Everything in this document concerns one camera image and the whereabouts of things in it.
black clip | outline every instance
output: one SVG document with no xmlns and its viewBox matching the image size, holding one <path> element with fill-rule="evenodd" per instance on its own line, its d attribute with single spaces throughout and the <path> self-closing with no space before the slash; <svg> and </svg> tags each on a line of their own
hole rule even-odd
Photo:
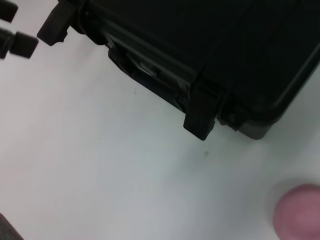
<svg viewBox="0 0 320 240">
<path fill-rule="evenodd" d="M 0 29 L 0 59 L 4 59 L 8 52 L 29 59 L 38 42 L 38 39 L 21 32 L 12 34 L 7 30 Z"/>
<path fill-rule="evenodd" d="M 206 140 L 215 126 L 224 91 L 208 79 L 193 87 L 183 127 L 201 140 Z"/>
<path fill-rule="evenodd" d="M 37 37 L 49 46 L 63 42 L 68 28 L 74 23 L 79 10 L 78 4 L 60 0 L 37 34 Z"/>
<path fill-rule="evenodd" d="M 18 6 L 7 0 L 0 0 L 0 19 L 11 23 L 18 11 Z"/>
</svg>

black plastic case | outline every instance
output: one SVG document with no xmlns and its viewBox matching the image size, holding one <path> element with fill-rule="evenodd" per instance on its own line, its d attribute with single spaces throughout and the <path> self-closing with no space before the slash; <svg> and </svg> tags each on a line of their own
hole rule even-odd
<svg viewBox="0 0 320 240">
<path fill-rule="evenodd" d="M 60 0 L 38 37 L 52 46 L 70 26 L 201 140 L 215 119 L 262 138 L 320 60 L 319 0 Z"/>
</svg>

white surface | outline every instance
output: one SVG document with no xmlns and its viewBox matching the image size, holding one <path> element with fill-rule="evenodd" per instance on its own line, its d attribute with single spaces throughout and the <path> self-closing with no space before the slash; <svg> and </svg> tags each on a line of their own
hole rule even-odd
<svg viewBox="0 0 320 240">
<path fill-rule="evenodd" d="M 35 35 L 55 0 L 17 0 Z M 260 141 L 184 115 L 70 29 L 0 63 L 0 212 L 25 240 L 276 240 L 275 201 L 320 183 L 320 71 Z"/>
</svg>

case latch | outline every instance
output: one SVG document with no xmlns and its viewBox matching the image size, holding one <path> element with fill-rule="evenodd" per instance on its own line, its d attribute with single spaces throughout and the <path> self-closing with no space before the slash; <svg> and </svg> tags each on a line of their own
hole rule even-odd
<svg viewBox="0 0 320 240">
<path fill-rule="evenodd" d="M 206 140 L 215 126 L 224 91 L 208 79 L 193 87 L 186 111 L 184 128 L 201 140 Z"/>
<path fill-rule="evenodd" d="M 79 4 L 60 0 L 37 34 L 49 46 L 63 42 L 68 28 L 76 21 Z"/>
</svg>

